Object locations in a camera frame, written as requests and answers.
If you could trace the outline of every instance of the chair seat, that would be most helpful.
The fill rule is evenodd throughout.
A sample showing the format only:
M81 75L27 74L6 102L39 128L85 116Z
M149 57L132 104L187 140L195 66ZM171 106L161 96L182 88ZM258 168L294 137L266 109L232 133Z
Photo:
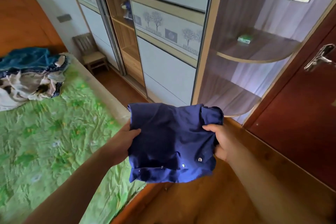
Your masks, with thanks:
M83 56L83 61L85 65L99 61L106 58L101 52L93 52L91 54Z

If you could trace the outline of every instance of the forearm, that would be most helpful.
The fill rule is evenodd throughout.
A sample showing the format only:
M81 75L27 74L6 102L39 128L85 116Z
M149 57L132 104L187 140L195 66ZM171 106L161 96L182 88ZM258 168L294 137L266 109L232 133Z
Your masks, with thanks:
M266 223L325 223L301 205L238 141L230 142L227 162Z
M24 223L79 223L109 168L97 150Z

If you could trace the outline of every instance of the floor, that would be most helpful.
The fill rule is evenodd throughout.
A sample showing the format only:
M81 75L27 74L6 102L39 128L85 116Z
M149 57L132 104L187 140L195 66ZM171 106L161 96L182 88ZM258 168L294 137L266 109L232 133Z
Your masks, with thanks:
M133 102L146 102L114 71L100 71L95 76L124 106ZM234 128L237 138L303 204L313 212L335 221L334 191L244 129L229 124ZM135 223L253 224L260 223L260 218L232 169L225 162L217 160L212 176L190 183L174 184L168 191L160 192Z

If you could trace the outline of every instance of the hand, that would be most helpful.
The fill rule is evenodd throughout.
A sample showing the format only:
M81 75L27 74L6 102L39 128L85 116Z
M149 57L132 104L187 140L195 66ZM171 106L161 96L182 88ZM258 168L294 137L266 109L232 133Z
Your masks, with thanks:
M127 123L101 148L110 167L120 164L128 156L128 148L141 129L130 130L131 121Z
M235 136L225 125L209 124L203 126L203 129L216 133L216 138L219 142L219 145L217 145L215 148L215 155L216 157L227 161L229 149L232 143L236 141Z

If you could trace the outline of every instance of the small wooden chair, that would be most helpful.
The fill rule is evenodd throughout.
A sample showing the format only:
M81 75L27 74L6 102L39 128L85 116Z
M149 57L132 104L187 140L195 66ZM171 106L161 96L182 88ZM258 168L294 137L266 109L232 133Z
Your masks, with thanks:
M77 35L72 39L82 54L84 65L91 74L93 74L92 69L100 66L106 66L107 70L110 70L106 56L98 50L97 44L91 33Z

